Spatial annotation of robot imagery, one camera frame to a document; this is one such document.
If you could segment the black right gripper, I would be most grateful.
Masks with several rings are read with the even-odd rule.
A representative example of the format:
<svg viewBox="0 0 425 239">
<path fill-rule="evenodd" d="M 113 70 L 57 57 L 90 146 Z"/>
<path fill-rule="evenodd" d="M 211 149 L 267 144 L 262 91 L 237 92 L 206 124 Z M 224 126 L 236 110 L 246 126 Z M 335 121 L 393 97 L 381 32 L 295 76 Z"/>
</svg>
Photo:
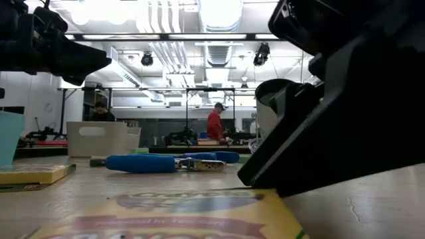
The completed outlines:
<svg viewBox="0 0 425 239">
<path fill-rule="evenodd" d="M 361 34 L 391 37 L 406 24 L 423 20 L 422 0 L 281 0 L 268 28 L 308 54 L 329 56 Z M 270 100 L 276 126 L 297 127 L 323 95 L 323 82 L 288 84 Z"/>
</svg>

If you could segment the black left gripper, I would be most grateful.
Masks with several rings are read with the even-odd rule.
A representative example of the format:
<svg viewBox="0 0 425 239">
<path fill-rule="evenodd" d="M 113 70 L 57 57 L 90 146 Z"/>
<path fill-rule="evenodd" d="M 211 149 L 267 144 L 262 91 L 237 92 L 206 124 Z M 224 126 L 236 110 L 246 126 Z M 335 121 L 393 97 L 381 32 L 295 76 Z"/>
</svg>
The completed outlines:
<svg viewBox="0 0 425 239">
<path fill-rule="evenodd" d="M 86 77 L 112 63 L 104 50 L 65 37 L 68 25 L 49 1 L 29 13 L 24 1 L 1 0 L 1 70 L 50 72 L 81 86 Z"/>
</svg>

